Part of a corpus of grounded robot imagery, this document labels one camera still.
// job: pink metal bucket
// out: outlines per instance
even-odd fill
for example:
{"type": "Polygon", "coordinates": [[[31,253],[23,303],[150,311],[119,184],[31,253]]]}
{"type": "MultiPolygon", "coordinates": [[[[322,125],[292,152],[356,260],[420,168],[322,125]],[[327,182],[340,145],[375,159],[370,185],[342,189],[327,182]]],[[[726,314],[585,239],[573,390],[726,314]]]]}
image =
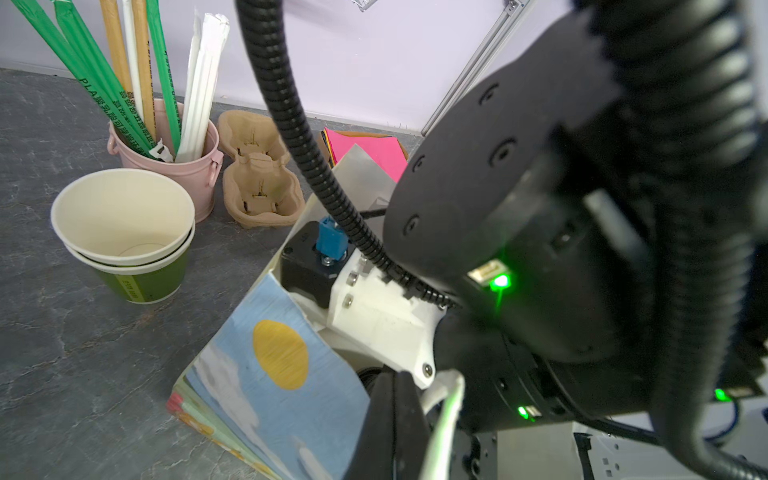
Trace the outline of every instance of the pink metal bucket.
{"type": "MultiPolygon", "coordinates": [[[[183,114],[184,106],[179,104],[179,115],[183,114]]],[[[154,100],[154,115],[157,134],[163,139],[163,145],[168,145],[173,151],[168,127],[168,116],[165,114],[165,103],[154,100]]],[[[184,187],[194,202],[195,222],[205,220],[214,209],[214,186],[221,171],[224,158],[219,150],[219,131],[212,121],[208,121],[208,132],[202,158],[185,164],[166,164],[162,161],[144,157],[131,150],[115,133],[112,122],[109,123],[109,141],[107,151],[110,154],[120,154],[123,168],[141,168],[157,172],[174,180],[184,187]]]]}

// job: black cable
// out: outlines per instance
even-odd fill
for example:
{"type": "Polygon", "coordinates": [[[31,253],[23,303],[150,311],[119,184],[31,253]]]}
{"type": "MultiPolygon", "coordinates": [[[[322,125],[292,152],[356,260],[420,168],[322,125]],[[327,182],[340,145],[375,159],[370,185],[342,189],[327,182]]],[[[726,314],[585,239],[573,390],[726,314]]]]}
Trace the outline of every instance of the black cable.
{"type": "Polygon", "coordinates": [[[739,400],[733,400],[732,403],[733,420],[731,420],[730,425],[728,425],[722,432],[706,437],[705,440],[709,443],[717,446],[725,445],[736,432],[737,426],[739,426],[739,421],[741,420],[741,403],[739,400]]]}
{"type": "MultiPolygon", "coordinates": [[[[739,401],[733,400],[732,403],[733,419],[731,420],[730,425],[728,425],[722,432],[704,439],[716,447],[721,447],[730,440],[741,420],[741,407],[739,401]]],[[[648,445],[662,446],[659,442],[659,438],[656,436],[656,432],[653,432],[652,430],[627,425],[626,423],[615,422],[610,419],[579,418],[578,422],[591,429],[600,430],[601,432],[623,439],[634,440],[635,442],[646,443],[648,445]]]]}
{"type": "Polygon", "coordinates": [[[737,173],[758,141],[744,23],[733,0],[582,0],[624,88],[628,136],[655,192],[659,357],[650,418],[661,444],[707,478],[768,470],[698,433],[743,315],[752,227],[737,173]]]}
{"type": "Polygon", "coordinates": [[[369,218],[383,217],[384,215],[386,215],[386,208],[377,208],[376,210],[363,210],[360,212],[360,216],[364,220],[368,220],[369,218]]]}
{"type": "Polygon", "coordinates": [[[328,214],[360,252],[389,278],[417,296],[440,306],[452,304],[444,294],[394,263],[333,176],[315,142],[293,82],[283,27],[281,0],[237,0],[237,15],[248,58],[272,119],[291,157],[328,214]]]}
{"type": "Polygon", "coordinates": [[[595,430],[600,430],[623,439],[634,440],[635,442],[647,443],[648,445],[661,445],[656,434],[651,430],[641,429],[632,425],[614,422],[608,419],[578,419],[582,425],[595,430]]]}

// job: white paper cup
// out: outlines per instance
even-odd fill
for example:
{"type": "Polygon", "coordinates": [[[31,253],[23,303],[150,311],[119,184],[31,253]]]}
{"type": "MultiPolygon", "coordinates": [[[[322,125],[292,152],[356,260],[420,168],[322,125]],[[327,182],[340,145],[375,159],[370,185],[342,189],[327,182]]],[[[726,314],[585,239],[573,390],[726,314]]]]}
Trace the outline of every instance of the white paper cup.
{"type": "Polygon", "coordinates": [[[94,262],[68,245],[74,258],[95,270],[96,274],[119,297],[131,303],[157,303],[179,290],[187,270],[187,250],[194,237],[194,225],[179,248],[169,256],[141,266],[111,266],[94,262]]]}
{"type": "Polygon", "coordinates": [[[107,265],[138,266],[167,257],[194,223],[194,204],[181,185],[133,168],[79,178],[51,207],[51,224],[64,245],[107,265]]]}

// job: brown paper straw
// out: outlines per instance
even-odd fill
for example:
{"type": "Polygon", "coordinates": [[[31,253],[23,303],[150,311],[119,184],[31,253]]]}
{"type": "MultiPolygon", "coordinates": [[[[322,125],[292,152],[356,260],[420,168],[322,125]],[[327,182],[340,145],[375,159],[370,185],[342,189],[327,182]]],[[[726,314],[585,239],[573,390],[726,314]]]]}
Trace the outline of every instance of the brown paper straw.
{"type": "Polygon", "coordinates": [[[107,30],[109,55],[112,57],[112,68],[117,75],[120,85],[133,98],[131,76],[128,73],[128,60],[125,58],[123,45],[123,28],[120,26],[117,0],[100,0],[101,14],[104,16],[104,28],[107,30]]]}
{"type": "Polygon", "coordinates": [[[144,123],[152,138],[157,140],[154,126],[154,101],[152,99],[152,68],[149,55],[149,30],[147,29],[147,2],[133,0],[134,30],[136,31],[136,49],[139,61],[139,81],[141,84],[141,103],[144,104],[144,123]]]}

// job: blue connector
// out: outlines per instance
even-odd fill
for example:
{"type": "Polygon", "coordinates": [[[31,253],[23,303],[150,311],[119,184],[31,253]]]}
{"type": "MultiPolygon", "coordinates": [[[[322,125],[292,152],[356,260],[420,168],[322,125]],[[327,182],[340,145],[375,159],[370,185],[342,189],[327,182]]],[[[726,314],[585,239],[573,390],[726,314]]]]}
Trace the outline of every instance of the blue connector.
{"type": "Polygon", "coordinates": [[[331,217],[323,218],[320,222],[315,248],[318,252],[334,260],[341,260],[346,252],[349,239],[344,231],[336,225],[331,217]]]}

